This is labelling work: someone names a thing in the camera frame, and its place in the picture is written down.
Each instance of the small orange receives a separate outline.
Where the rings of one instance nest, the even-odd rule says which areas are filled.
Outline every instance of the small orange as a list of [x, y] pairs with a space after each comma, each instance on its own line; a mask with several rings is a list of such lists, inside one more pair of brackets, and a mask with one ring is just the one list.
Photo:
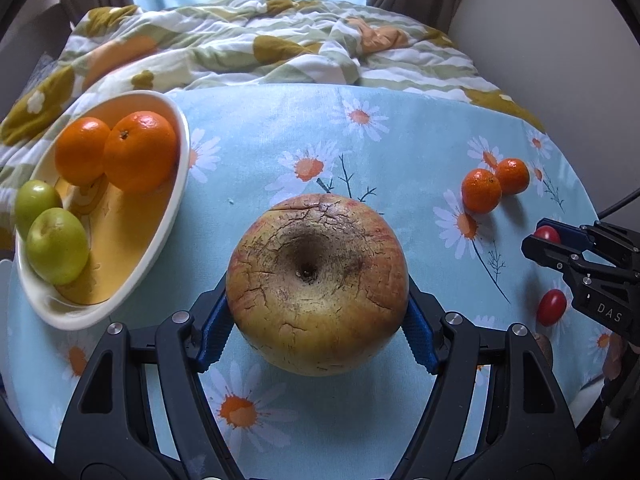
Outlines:
[[522, 193], [529, 186], [529, 170], [519, 158], [505, 158], [495, 167], [495, 176], [500, 181], [505, 195]]
[[125, 193], [147, 193], [169, 178], [177, 158], [178, 139], [169, 121], [154, 112], [133, 112], [107, 138], [104, 173]]
[[54, 161], [62, 178], [73, 186], [90, 186], [104, 173], [102, 154], [110, 128], [100, 119], [82, 117], [56, 139]]
[[472, 213], [492, 211], [501, 198], [500, 182], [491, 171], [469, 171], [462, 181], [462, 202]]

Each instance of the floral tablecloth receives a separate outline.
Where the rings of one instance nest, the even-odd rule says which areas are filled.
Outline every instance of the floral tablecloth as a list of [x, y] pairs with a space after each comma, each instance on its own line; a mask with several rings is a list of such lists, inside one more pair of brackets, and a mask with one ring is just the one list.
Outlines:
[[[190, 177], [177, 221], [146, 279], [111, 320], [158, 323], [213, 288], [245, 229], [270, 205], [302, 192], [332, 192], [384, 215], [417, 285], [481, 326], [525, 323], [546, 333], [554, 373], [571, 401], [598, 374], [609, 332], [572, 308], [551, 329], [536, 326], [542, 295], [560, 275], [520, 253], [542, 217], [593, 222], [591, 203], [553, 142], [513, 116], [460, 102], [329, 85], [176, 91], [192, 133]], [[460, 203], [460, 182], [503, 157], [527, 162], [531, 184], [489, 215]], [[109, 320], [65, 333], [40, 321], [14, 273], [8, 312], [11, 390], [26, 429], [55, 444], [86, 360]], [[176, 456], [149, 367], [161, 450]], [[399, 332], [348, 374], [307, 378], [268, 365], [237, 330], [202, 376], [212, 412], [246, 477], [282, 480], [388, 478], [415, 430], [433, 377]], [[458, 456], [473, 452], [488, 367], [476, 390]]]

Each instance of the orange fruit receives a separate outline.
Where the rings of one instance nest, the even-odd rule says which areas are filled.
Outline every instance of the orange fruit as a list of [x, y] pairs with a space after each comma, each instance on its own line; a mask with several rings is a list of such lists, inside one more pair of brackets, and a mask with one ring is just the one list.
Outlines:
[[169, 178], [177, 159], [174, 129], [154, 112], [133, 112], [121, 119], [104, 145], [104, 173], [125, 193], [154, 190]]
[[491, 171], [469, 171], [462, 181], [462, 202], [472, 213], [492, 211], [501, 198], [500, 182]]
[[90, 186], [104, 173], [102, 155], [111, 130], [100, 119], [82, 117], [56, 139], [54, 161], [62, 178], [73, 186]]
[[500, 181], [505, 195], [522, 193], [529, 186], [529, 170], [519, 158], [505, 158], [495, 167], [495, 176]]

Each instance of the cherry tomato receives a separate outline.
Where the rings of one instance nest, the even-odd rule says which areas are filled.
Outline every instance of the cherry tomato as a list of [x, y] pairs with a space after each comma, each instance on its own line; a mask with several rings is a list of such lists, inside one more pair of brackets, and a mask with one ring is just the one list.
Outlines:
[[557, 323], [566, 310], [566, 296], [562, 290], [552, 288], [542, 296], [538, 305], [538, 322], [542, 326], [551, 326]]
[[549, 242], [553, 242], [555, 244], [561, 243], [558, 231], [548, 225], [543, 225], [542, 227], [537, 228], [533, 235], [536, 238], [542, 238], [543, 240], [548, 240]]

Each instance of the screw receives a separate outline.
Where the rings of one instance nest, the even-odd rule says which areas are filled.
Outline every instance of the screw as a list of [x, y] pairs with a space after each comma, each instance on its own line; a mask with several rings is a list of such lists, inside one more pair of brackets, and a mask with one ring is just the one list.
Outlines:
[[111, 323], [108, 327], [107, 327], [107, 332], [110, 333], [111, 335], [116, 335], [119, 334], [120, 332], [122, 332], [122, 323]]
[[445, 317], [445, 321], [450, 325], [459, 325], [462, 323], [462, 316], [457, 312], [449, 312]]
[[529, 333], [529, 330], [527, 330], [527, 327], [520, 324], [520, 323], [516, 323], [515, 325], [513, 325], [511, 327], [511, 331], [515, 334], [515, 335], [527, 335], [527, 333]]
[[189, 313], [185, 310], [179, 310], [171, 316], [171, 321], [174, 323], [184, 323], [187, 320], [189, 320]]

